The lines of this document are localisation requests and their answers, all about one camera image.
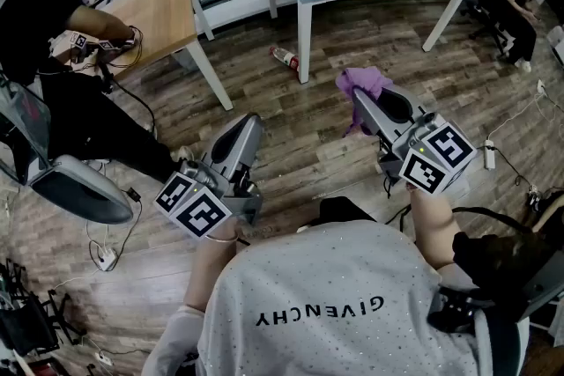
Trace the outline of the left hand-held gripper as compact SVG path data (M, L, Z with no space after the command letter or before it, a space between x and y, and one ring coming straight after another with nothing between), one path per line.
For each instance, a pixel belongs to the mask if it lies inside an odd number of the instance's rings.
M231 217L253 226L263 197L249 169L262 133L256 113L231 120L208 143L203 162L185 160L169 177L155 208L195 240L210 238Z

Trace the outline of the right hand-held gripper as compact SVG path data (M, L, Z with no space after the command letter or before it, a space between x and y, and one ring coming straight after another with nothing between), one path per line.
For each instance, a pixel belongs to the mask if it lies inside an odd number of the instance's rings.
M395 141L378 154L378 163L392 184L404 180L427 194L440 194L477 154L455 123L437 113L424 114L419 99L404 88L384 87L377 105L368 93L354 87L352 100L373 135ZM397 124L407 122L415 124L398 137Z

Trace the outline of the purple cloth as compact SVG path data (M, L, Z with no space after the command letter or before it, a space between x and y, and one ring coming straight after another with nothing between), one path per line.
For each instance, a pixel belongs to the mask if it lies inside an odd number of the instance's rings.
M393 81L385 77L375 66L346 68L336 78L336 86L349 100L353 100L355 87L359 87L378 100L384 88L393 86ZM361 118L360 111L357 107L353 107L352 122L346 128L343 136L349 135L357 127L360 127L366 136L372 136L372 132Z

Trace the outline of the person's left forearm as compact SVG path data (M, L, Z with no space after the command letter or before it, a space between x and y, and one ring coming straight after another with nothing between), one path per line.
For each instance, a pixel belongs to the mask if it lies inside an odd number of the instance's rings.
M218 227L210 238L199 241L184 296L186 306L205 312L219 275L236 254L237 239L236 225L228 221Z

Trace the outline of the black shoulder pack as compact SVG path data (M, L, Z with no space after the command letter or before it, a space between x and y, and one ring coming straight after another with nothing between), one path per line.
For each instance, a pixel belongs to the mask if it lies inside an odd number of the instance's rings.
M454 263L474 286L463 289L450 284L439 290L439 306L427 320L446 333L466 331L479 310L502 321L521 321L525 308L523 286L555 252L564 252L564 247L539 233L471 239L460 232L453 250Z

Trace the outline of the person's right forearm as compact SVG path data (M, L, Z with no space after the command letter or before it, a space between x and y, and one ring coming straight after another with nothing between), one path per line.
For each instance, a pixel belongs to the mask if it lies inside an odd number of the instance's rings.
M410 194L416 246L427 263L440 269L454 262L453 241L461 231L445 195L429 195L411 183Z

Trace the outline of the clear plastic bottle red label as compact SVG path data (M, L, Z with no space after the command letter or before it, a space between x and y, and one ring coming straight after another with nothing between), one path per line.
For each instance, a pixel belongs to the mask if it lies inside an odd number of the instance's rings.
M296 54L284 48L270 47L270 55L290 69L299 70L299 57Z

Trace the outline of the person's black trousers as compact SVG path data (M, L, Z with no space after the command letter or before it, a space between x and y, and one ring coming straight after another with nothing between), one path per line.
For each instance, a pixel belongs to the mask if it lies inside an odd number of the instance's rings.
M320 224L346 223L357 220L375 221L370 215L345 196L323 199L319 206L318 220Z

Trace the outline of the black office chair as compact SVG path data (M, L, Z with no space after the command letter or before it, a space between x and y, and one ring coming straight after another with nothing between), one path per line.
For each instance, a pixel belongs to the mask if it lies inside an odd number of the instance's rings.
M499 56L506 56L513 46L514 38L506 32L505 28L496 17L481 5L479 0L464 0L464 8L460 14L473 18L481 24L481 27L469 34L469 38L475 41L478 37L490 36L499 51Z

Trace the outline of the grey office chair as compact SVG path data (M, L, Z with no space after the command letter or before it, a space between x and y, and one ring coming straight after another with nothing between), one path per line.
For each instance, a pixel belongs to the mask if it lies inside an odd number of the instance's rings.
M85 220L130 221L132 208L108 177L71 155L48 156L50 120L41 97L0 71L0 172Z

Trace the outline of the wooden table white legs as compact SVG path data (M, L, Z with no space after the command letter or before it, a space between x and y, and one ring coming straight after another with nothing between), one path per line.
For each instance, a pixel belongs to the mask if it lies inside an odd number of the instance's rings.
M108 67L123 80L180 50L188 51L225 110L233 103L197 38L192 0L114 0L103 10L140 30L141 45L120 55Z

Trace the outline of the grey device box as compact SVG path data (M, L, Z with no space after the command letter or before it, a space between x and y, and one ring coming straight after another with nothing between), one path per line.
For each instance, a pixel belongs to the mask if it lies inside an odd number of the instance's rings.
M525 308L520 319L527 318L564 291L564 252L557 251L522 288Z

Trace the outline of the black folding stand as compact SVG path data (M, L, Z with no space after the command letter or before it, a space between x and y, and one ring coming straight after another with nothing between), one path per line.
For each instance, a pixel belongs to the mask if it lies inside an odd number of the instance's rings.
M23 285L25 272L24 266L11 259L0 262L0 341L21 357L59 349L59 333L71 345L79 344L86 331L75 328L65 317L71 296L64 294L57 300L56 291L50 290L48 299L40 300Z

